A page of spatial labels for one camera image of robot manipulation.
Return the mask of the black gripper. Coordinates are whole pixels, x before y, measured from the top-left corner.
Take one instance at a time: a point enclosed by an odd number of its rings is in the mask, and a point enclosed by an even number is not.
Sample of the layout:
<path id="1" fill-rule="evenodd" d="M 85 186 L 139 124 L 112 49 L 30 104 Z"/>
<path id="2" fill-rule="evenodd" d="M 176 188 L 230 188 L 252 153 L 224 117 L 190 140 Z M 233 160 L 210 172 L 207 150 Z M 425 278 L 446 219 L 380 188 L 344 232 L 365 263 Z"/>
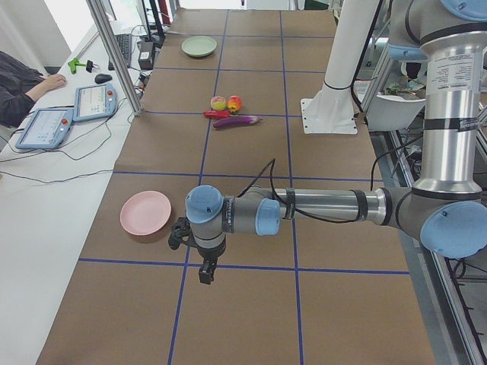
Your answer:
<path id="1" fill-rule="evenodd" d="M 224 254 L 226 245 L 218 245 L 212 248 L 198 248 L 202 257 L 202 266 L 199 269 L 199 281 L 201 284 L 213 282 L 213 269 L 216 269 L 218 258 Z"/>

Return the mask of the person's dark sleeve forearm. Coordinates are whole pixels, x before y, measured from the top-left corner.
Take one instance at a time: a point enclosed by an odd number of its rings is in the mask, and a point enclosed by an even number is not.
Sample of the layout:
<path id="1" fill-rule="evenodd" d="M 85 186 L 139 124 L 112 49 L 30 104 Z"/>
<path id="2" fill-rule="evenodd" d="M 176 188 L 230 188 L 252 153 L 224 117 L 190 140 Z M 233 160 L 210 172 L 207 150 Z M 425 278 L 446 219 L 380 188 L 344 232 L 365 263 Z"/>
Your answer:
<path id="1" fill-rule="evenodd" d="M 35 104 L 26 92 L 43 80 L 36 69 L 1 52 L 1 125 L 13 128 L 22 123 Z"/>

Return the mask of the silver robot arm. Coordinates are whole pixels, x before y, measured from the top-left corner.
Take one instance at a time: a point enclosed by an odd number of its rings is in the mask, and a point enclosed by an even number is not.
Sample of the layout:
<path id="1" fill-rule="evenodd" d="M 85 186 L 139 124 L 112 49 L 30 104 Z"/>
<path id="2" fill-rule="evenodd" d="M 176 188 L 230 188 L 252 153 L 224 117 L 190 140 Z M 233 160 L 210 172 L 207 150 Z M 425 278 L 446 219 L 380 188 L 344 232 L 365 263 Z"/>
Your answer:
<path id="1" fill-rule="evenodd" d="M 186 197 L 187 245 L 202 257 L 199 280 L 213 282 L 232 233 L 275 235 L 282 220 L 372 221 L 395 227 L 450 259 L 486 245 L 486 208 L 474 181 L 478 104 L 486 48 L 484 1 L 394 1 L 389 54 L 428 66 L 422 170 L 409 188 L 304 190 L 251 184 L 237 196 L 198 186 Z"/>

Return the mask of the person's hand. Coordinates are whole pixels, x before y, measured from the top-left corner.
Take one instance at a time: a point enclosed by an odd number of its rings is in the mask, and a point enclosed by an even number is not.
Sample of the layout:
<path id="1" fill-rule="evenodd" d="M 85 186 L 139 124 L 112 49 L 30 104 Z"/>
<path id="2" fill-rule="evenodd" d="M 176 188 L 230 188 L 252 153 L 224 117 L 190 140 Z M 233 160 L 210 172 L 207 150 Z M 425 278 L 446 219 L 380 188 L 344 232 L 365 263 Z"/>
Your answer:
<path id="1" fill-rule="evenodd" d="M 41 97 L 51 90 L 56 90 L 66 86 L 66 83 L 67 80 L 64 75 L 61 74 L 50 75 L 35 87 L 36 89 L 35 94 L 37 94 L 38 97 Z"/>

